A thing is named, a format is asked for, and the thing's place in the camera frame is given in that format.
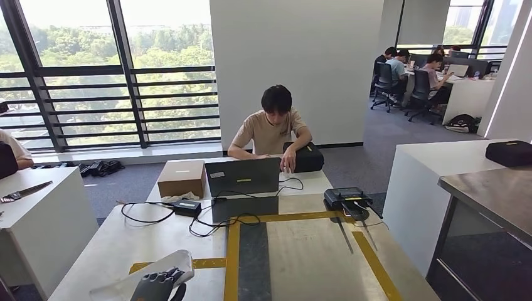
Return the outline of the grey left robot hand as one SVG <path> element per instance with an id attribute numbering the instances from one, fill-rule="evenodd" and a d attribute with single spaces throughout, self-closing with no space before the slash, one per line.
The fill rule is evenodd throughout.
<path id="1" fill-rule="evenodd" d="M 138 282 L 131 301 L 182 300 L 186 293 L 186 272 L 178 267 L 145 274 Z"/>

